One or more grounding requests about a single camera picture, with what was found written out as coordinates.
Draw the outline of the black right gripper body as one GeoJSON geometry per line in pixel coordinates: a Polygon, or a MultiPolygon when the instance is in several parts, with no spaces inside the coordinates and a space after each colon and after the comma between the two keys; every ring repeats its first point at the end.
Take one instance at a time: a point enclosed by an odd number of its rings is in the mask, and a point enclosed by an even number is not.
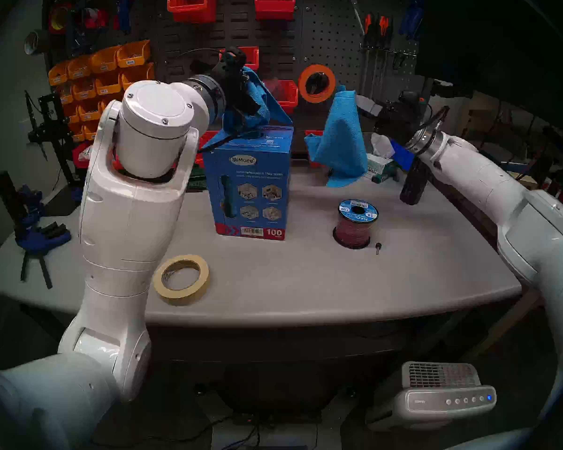
{"type": "Polygon", "coordinates": [[[373,132],[383,136],[413,136],[421,130],[419,102],[382,103],[373,132]]]}

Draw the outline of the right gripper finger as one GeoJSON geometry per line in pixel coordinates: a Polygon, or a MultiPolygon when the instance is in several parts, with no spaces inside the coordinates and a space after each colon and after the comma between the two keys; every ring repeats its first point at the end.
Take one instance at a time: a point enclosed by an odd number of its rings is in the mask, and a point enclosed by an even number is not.
{"type": "Polygon", "coordinates": [[[377,118],[383,110],[383,106],[364,95],[356,94],[355,102],[357,108],[368,118],[377,118]]]}

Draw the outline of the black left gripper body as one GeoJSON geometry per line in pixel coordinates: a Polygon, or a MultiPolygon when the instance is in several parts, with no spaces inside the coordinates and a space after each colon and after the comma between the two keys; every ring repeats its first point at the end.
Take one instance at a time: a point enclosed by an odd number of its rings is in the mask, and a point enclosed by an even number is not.
{"type": "Polygon", "coordinates": [[[250,116],[255,115],[260,109],[260,105],[248,93],[247,79],[241,67],[221,66],[221,87],[228,109],[250,116]]]}

